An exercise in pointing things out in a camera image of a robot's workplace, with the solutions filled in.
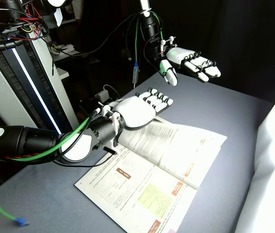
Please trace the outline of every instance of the white page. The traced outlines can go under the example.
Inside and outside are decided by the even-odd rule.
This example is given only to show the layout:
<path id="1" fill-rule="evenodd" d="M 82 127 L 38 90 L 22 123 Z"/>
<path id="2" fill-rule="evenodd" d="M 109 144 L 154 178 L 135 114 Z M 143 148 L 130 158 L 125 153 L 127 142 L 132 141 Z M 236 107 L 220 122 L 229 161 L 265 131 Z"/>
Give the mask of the white page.
<path id="1" fill-rule="evenodd" d="M 117 148 L 119 155 L 75 186 L 129 233 L 176 232 L 196 190 L 128 148 Z"/>
<path id="2" fill-rule="evenodd" d="M 208 130 L 160 122 L 124 130 L 119 138 L 121 144 L 196 189 L 225 140 Z"/>

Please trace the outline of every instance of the white light strip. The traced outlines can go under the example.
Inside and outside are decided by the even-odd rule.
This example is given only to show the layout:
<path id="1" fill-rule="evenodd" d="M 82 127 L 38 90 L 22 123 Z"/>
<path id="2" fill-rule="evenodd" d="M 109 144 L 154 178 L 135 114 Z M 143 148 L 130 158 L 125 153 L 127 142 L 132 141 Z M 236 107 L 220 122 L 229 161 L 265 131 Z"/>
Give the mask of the white light strip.
<path id="1" fill-rule="evenodd" d="M 26 78 L 27 78 L 28 81 L 30 82 L 30 84 L 31 84 L 31 86 L 32 86 L 32 88 L 33 88 L 33 90 L 34 90 L 34 92 L 36 93 L 37 97 L 39 98 L 39 101 L 40 101 L 41 105 L 44 107 L 44 109 L 45 109 L 47 115 L 49 116 L 50 120 L 52 121 L 52 123 L 53 123 L 55 129 L 57 130 L 57 132 L 58 132 L 59 134 L 61 134 L 61 131 L 60 131 L 59 127 L 58 127 L 57 124 L 55 123 L 55 121 L 54 121 L 54 119 L 53 119 L 53 117 L 52 117 L 52 115 L 51 115 L 49 109 L 47 108 L 47 106 L 46 106 L 46 104 L 45 104 L 45 102 L 44 102 L 44 100 L 41 98 L 41 95 L 39 94 L 39 92 L 38 92 L 38 90 L 37 90 L 35 84 L 33 83 L 33 81 L 32 81 L 32 79 L 31 79 L 29 73 L 27 72 L 27 70 L 26 70 L 26 68 L 25 68 L 25 66 L 24 66 L 24 64 L 23 64 L 23 62 L 22 62 L 22 60 L 21 60 L 19 54 L 18 54 L 17 51 L 16 51 L 16 49 L 12 49 L 12 52 L 15 54 L 16 59 L 17 59 L 17 61 L 19 62 L 19 64 L 20 64 L 20 66 L 21 66 L 21 68 L 22 68 L 22 70 L 23 70 L 23 72 L 24 72 Z"/>

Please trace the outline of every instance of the tabletop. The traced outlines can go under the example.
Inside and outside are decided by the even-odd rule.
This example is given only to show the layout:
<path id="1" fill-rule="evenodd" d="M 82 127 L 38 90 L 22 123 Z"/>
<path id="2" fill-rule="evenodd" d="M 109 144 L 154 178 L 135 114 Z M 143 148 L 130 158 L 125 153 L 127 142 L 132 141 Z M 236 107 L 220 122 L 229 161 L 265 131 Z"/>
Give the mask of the tabletop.
<path id="1" fill-rule="evenodd" d="M 160 117 L 227 136 L 178 233 L 233 232 L 254 172 L 258 126 L 272 105 L 181 74 L 177 86 L 166 84 L 155 74 L 125 97 L 149 87 L 174 100 Z M 80 165 L 95 164 L 104 154 L 95 151 Z M 74 186 L 88 170 L 54 163 L 21 170 L 0 186 L 0 205 L 31 224 L 17 227 L 0 215 L 0 233 L 124 232 Z"/>

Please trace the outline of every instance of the book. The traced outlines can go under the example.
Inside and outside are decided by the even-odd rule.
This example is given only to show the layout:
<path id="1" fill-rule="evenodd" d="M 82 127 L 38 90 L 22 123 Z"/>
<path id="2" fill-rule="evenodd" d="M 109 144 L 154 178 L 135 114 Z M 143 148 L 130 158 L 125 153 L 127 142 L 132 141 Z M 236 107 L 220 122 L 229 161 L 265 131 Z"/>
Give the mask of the book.
<path id="1" fill-rule="evenodd" d="M 225 140 L 204 129 L 153 121 L 124 130 L 120 153 L 75 186 L 126 232 L 175 233 Z"/>

